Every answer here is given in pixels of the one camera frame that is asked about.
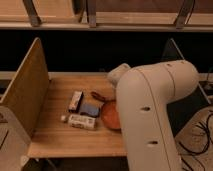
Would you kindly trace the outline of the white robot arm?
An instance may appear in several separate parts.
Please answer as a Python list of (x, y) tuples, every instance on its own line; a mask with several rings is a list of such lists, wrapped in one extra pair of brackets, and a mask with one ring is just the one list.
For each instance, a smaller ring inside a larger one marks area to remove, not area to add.
[(186, 60), (130, 67), (124, 63), (107, 79), (116, 89), (122, 137), (130, 171), (182, 171), (167, 105), (189, 96), (198, 72)]

